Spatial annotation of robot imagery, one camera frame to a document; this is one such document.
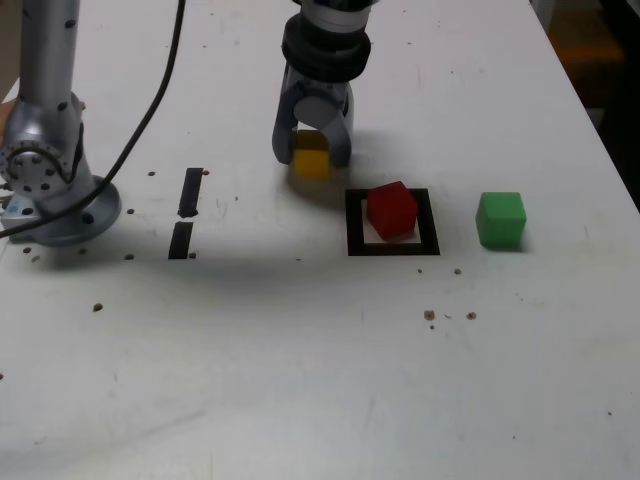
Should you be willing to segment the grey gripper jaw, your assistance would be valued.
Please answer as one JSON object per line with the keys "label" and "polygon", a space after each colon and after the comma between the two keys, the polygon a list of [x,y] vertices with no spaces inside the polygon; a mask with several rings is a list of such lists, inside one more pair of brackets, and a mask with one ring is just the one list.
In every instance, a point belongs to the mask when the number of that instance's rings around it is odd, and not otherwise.
{"label": "grey gripper jaw", "polygon": [[272,134],[272,148],[276,159],[282,164],[290,164],[293,159],[298,126],[294,109],[300,99],[301,87],[298,83],[286,87],[280,95]]}
{"label": "grey gripper jaw", "polygon": [[328,143],[329,160],[335,168],[349,166],[352,154],[353,92],[347,87],[342,102],[320,96],[306,96],[295,106],[299,122],[321,132]]}

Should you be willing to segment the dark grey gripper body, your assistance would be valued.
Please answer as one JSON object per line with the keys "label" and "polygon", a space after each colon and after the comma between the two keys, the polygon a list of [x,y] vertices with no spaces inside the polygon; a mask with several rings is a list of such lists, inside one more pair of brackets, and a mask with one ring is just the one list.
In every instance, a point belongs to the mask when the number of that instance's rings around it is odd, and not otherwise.
{"label": "dark grey gripper body", "polygon": [[293,67],[287,67],[284,73],[284,91],[293,89],[302,96],[326,97],[331,101],[347,101],[352,98],[349,83],[331,83],[310,79]]}

